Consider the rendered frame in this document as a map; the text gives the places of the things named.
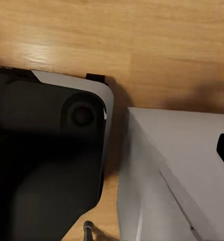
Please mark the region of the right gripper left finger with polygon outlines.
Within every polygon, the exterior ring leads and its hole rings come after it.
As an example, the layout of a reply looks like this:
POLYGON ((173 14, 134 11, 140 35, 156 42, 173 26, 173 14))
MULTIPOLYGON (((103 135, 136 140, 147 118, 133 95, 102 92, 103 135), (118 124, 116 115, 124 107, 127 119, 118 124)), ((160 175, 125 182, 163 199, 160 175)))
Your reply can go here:
POLYGON ((14 134, 0 137, 0 180, 18 152, 14 134))

